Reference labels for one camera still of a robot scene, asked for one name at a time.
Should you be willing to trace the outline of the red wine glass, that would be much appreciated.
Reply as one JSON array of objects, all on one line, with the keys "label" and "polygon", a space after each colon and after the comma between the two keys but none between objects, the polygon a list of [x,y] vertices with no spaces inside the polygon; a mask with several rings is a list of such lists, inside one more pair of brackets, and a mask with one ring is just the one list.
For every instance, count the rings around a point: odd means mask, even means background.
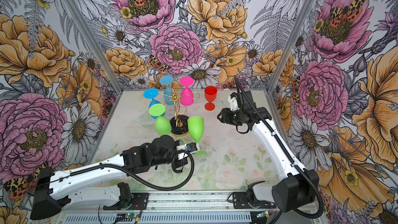
[{"label": "red wine glass", "polygon": [[213,102],[217,98],[218,90],[214,86],[208,86],[205,88],[204,93],[205,99],[207,100],[207,103],[204,107],[207,111],[213,111],[215,109],[215,105]]}]

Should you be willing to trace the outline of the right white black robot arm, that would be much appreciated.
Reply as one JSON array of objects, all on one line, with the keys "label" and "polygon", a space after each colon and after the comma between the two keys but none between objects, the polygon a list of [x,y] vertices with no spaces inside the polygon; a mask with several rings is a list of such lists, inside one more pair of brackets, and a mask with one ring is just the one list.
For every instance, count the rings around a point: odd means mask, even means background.
[{"label": "right white black robot arm", "polygon": [[324,203],[318,190],[319,176],[314,170],[306,169],[293,155],[264,107],[256,111],[224,108],[217,118],[236,127],[246,124],[265,147],[276,168],[277,184],[270,185],[261,180],[248,186],[251,204],[273,202],[283,213],[295,211],[310,219],[322,216]]}]

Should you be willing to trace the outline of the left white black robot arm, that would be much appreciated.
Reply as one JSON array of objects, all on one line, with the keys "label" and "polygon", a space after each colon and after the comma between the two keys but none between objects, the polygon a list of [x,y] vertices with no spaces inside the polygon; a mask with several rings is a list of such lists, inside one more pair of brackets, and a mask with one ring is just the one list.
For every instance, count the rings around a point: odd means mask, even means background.
[{"label": "left white black robot arm", "polygon": [[[182,188],[193,176],[193,154],[198,151],[200,147],[196,142],[182,144],[171,136],[163,135],[151,143],[134,146],[119,155],[85,167],[65,171],[44,168],[38,175],[30,219],[53,217],[72,202],[70,194],[116,178],[131,177],[140,184],[159,191]],[[191,164],[191,169],[187,178],[176,186],[158,186],[139,176],[152,167],[164,164],[171,165],[174,173],[182,173],[183,166],[188,163]]]}]

